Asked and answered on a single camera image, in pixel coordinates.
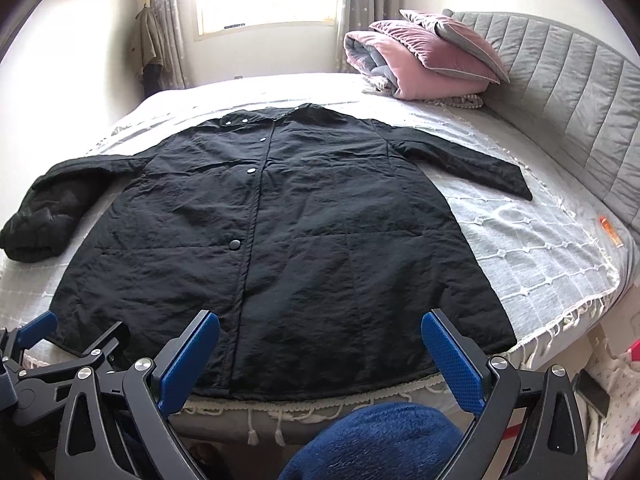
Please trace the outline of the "black long quilted coat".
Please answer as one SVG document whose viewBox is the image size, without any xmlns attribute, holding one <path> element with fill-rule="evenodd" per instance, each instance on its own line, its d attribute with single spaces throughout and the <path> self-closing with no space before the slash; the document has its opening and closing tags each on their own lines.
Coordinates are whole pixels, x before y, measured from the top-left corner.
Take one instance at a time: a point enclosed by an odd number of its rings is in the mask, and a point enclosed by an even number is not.
<svg viewBox="0 0 640 480">
<path fill-rule="evenodd" d="M 220 336 L 200 396 L 350 396 L 434 373 L 420 335 L 431 309 L 488 353 L 515 344 L 424 165 L 532 196 L 510 162 L 305 104 L 242 110 L 133 155 L 61 162 L 32 184 L 1 246 L 19 262 L 61 255 L 82 217 L 125 180 L 56 288 L 55 344 L 81 352 L 123 322 L 130 364 L 207 309 Z"/>
</svg>

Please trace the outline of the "hanging clothes in corner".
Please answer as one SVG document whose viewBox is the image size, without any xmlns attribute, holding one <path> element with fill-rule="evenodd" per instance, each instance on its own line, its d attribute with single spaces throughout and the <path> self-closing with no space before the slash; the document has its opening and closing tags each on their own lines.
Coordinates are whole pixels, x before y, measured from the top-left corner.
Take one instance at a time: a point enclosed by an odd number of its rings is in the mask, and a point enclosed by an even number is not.
<svg viewBox="0 0 640 480">
<path fill-rule="evenodd" d="M 160 92 L 164 67 L 162 38 L 157 19 L 148 6 L 144 6 L 134 19 L 129 54 L 145 99 Z"/>
</svg>

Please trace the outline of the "black phone on floor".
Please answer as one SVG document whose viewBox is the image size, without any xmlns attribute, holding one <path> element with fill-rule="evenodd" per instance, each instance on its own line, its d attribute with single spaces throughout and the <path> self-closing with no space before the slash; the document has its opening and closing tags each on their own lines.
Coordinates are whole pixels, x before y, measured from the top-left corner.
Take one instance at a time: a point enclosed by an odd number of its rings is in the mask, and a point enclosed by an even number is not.
<svg viewBox="0 0 640 480">
<path fill-rule="evenodd" d="M 599 416 L 608 416 L 608 408 L 611 402 L 610 395 L 586 370 L 581 370 L 576 375 L 573 385 L 574 391 L 579 394 Z"/>
</svg>

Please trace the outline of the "blue fleece trousers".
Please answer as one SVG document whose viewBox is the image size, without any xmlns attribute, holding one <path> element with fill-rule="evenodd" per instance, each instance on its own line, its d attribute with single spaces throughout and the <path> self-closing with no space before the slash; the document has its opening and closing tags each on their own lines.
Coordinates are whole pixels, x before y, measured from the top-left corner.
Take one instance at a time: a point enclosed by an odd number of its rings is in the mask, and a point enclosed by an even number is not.
<svg viewBox="0 0 640 480">
<path fill-rule="evenodd" d="M 286 464 L 282 479 L 434 479 L 462 432 L 442 412 L 382 403 L 334 422 Z"/>
</svg>

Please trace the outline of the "grey checked bedspread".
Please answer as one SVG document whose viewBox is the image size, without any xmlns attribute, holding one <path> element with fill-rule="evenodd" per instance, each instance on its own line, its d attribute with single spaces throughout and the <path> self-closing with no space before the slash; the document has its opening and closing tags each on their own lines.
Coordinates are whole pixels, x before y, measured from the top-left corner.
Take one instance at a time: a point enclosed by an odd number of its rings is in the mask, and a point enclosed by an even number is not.
<svg viewBox="0 0 640 480">
<path fill-rule="evenodd" d="M 425 130 L 521 165 L 535 199 L 523 203 L 460 181 L 429 166 L 423 171 L 445 195 L 510 318 L 518 343 L 506 355 L 516 367 L 537 368 L 579 339 L 626 292 L 639 273 L 639 252 L 629 231 L 540 148 L 485 106 L 402 102 L 375 96 L 360 76 L 292 74 L 165 91 L 119 119 L 88 151 L 132 154 L 165 136 L 236 110 L 316 103 L 360 118 Z M 25 324 L 47 310 L 55 287 L 82 239 L 111 205 L 115 183 L 82 220 L 70 248 L 42 263 L 12 262 L 1 252 L 1 328 Z M 612 221 L 623 239 L 616 248 L 600 226 Z M 252 445 L 303 444 L 334 419 L 384 401 L 413 401 L 462 417 L 442 378 L 371 393 L 309 402 L 243 403 L 195 398 L 173 422 L 190 437 Z"/>
</svg>

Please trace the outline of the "orange label on bed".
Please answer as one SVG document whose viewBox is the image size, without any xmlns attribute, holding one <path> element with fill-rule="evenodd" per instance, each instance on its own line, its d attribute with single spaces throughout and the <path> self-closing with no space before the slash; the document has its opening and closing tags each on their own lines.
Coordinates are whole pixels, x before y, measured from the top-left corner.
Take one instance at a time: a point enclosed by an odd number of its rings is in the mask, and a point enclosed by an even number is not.
<svg viewBox="0 0 640 480">
<path fill-rule="evenodd" d="M 604 229 L 604 232 L 608 234 L 608 237 L 612 240 L 612 243 L 615 245 L 615 247 L 622 248 L 624 246 L 624 242 L 610 220 L 608 220 L 608 218 L 606 218 L 605 216 L 601 216 L 599 218 L 599 222 L 602 226 L 602 229 Z"/>
</svg>

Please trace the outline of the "grey quilted headboard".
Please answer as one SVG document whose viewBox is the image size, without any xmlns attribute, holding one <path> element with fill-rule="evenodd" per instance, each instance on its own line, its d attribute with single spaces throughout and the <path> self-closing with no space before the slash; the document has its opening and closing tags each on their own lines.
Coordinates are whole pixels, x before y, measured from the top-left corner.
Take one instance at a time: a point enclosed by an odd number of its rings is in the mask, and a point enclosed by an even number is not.
<svg viewBox="0 0 640 480">
<path fill-rule="evenodd" d="M 639 67 L 603 41 L 526 14 L 456 12 L 493 47 L 509 82 L 485 104 L 639 233 Z"/>
</svg>

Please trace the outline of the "grey patterned left curtain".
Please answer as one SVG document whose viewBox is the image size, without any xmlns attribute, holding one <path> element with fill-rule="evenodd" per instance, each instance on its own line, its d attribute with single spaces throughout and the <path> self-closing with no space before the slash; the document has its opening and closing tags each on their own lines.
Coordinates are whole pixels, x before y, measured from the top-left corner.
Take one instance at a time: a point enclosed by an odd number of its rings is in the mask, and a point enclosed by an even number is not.
<svg viewBox="0 0 640 480">
<path fill-rule="evenodd" d="M 184 69 L 186 60 L 178 0 L 150 0 L 150 3 L 162 46 L 163 75 L 160 76 L 160 80 L 163 81 L 165 89 L 185 89 L 189 83 Z"/>
</svg>

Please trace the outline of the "grey pink-edged pillow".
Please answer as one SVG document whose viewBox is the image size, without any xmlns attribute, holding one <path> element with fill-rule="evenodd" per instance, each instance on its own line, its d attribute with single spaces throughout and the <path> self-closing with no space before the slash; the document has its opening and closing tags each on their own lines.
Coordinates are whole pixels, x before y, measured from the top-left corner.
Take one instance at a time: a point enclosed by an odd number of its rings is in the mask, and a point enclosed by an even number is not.
<svg viewBox="0 0 640 480">
<path fill-rule="evenodd" d="M 401 9 L 400 15 L 413 24 L 434 32 L 448 44 L 454 44 L 461 50 L 477 58 L 490 68 L 501 82 L 510 82 L 506 66 L 498 55 L 497 50 L 478 32 L 469 28 L 451 16 L 424 13 L 416 10 Z"/>
</svg>

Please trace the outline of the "folded pink grey quilt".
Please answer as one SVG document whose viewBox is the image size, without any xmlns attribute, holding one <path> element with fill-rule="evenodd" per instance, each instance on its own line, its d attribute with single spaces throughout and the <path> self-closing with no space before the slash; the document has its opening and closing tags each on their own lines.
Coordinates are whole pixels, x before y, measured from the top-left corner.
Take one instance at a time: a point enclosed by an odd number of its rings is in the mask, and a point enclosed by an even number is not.
<svg viewBox="0 0 640 480">
<path fill-rule="evenodd" d="M 431 101 L 479 94 L 489 82 L 442 76 L 427 70 L 402 44 L 382 34 L 353 30 L 345 35 L 347 63 L 363 76 L 375 79 L 403 101 Z"/>
</svg>

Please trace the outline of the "pink velvet pillow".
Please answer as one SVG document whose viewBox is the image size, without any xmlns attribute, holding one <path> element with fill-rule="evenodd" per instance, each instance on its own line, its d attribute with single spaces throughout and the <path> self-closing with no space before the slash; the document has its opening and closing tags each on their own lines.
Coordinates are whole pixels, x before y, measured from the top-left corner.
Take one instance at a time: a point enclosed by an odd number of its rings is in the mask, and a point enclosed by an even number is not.
<svg viewBox="0 0 640 480">
<path fill-rule="evenodd" d="M 427 69 L 442 76 L 501 84 L 499 78 L 483 62 L 448 44 L 434 32 L 408 21 L 377 21 L 370 25 L 375 32 L 402 44 Z"/>
</svg>

